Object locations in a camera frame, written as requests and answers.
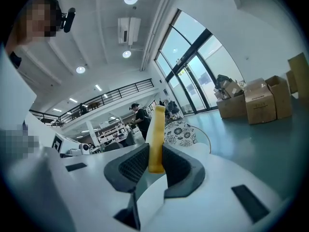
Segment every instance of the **black slot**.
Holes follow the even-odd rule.
[[[74,171],[74,170],[78,170],[80,168],[84,168],[84,167],[87,167],[86,164],[84,163],[77,163],[77,164],[73,164],[73,165],[69,165],[69,166],[66,166],[68,172],[71,172],[71,171]]]
[[[246,210],[253,223],[258,222],[269,214],[269,210],[245,185],[232,187],[232,191],[240,201],[243,208]]]
[[[126,42],[127,31],[125,31],[124,42]]]

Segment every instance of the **air conditioner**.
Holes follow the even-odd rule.
[[[128,45],[133,45],[133,42],[136,42],[138,40],[139,30],[139,18],[118,18],[119,44],[128,43]]]

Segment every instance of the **pipe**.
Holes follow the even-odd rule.
[[[154,34],[157,30],[157,27],[158,27],[158,22],[160,20],[160,17],[162,16],[163,14],[163,10],[162,8],[164,8],[164,6],[166,6],[168,0],[161,0],[160,3],[159,3],[159,6],[158,6],[158,9],[155,13],[155,17],[154,17],[154,20],[153,20],[153,23],[151,25],[151,28],[150,28],[150,33],[148,35],[148,39],[147,39],[147,42],[146,42],[146,45],[145,45],[145,51],[144,51],[144,54],[143,54],[143,59],[142,59],[142,62],[141,62],[141,67],[140,67],[140,70],[143,71],[145,70],[145,67],[144,65],[146,64],[146,54],[148,53],[149,54],[149,50],[150,50],[150,46],[151,46],[151,43],[153,41],[153,38],[154,38]]]

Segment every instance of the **glass door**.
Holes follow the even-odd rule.
[[[206,110],[206,105],[202,100],[200,91],[196,87],[194,81],[190,77],[187,68],[182,68],[178,73],[177,73],[180,81],[182,82],[185,90],[187,91],[187,94],[190,96],[193,106],[196,109],[196,112],[202,112]]]
[[[217,106],[217,98],[214,95],[214,83],[206,71],[205,66],[199,60],[197,56],[195,56],[187,65],[186,68],[188,72],[191,74],[192,78],[194,78],[197,82],[197,86],[200,87],[200,92],[202,92],[206,98],[206,103],[209,105],[209,109]]]
[[[178,81],[176,76],[173,76],[169,81],[169,86],[173,91],[173,94],[180,106],[184,115],[194,113],[192,102],[189,101],[190,97],[187,96],[183,90],[182,84]]]

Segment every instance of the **man in black shirt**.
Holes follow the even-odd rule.
[[[139,107],[139,104],[133,103],[131,105],[131,109],[136,112],[135,121],[133,121],[134,125],[138,125],[139,129],[141,131],[141,134],[143,135],[143,138],[146,140],[147,137],[147,131],[149,129],[150,125],[150,119],[147,116],[147,113],[144,109]]]

